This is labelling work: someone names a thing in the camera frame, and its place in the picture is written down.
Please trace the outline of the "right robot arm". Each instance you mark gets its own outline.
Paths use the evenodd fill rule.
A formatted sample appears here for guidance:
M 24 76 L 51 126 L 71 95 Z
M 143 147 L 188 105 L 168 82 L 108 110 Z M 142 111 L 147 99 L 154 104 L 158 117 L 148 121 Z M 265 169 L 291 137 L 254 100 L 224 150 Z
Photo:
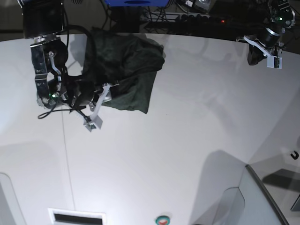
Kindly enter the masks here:
M 20 0 L 18 4 L 22 9 L 24 38 L 34 40 L 30 50 L 39 105 L 50 111 L 60 105 L 74 111 L 89 105 L 94 110 L 104 93 L 104 82 L 97 81 L 93 74 L 97 51 L 92 34 L 69 24 L 62 0 Z M 84 33 L 91 49 L 87 69 L 76 76 L 68 74 L 68 43 L 59 37 L 71 30 Z

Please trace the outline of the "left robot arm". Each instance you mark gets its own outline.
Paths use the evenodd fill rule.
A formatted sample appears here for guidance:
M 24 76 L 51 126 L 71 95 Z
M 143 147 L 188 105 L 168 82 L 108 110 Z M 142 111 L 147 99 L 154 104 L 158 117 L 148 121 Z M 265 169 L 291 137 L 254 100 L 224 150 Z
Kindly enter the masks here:
M 263 29 L 258 34 L 243 37 L 249 44 L 247 61 L 254 66 L 266 59 L 267 67 L 281 69 L 285 44 L 280 39 L 296 24 L 296 15 L 287 0 L 269 0 L 267 10 L 269 15 Z

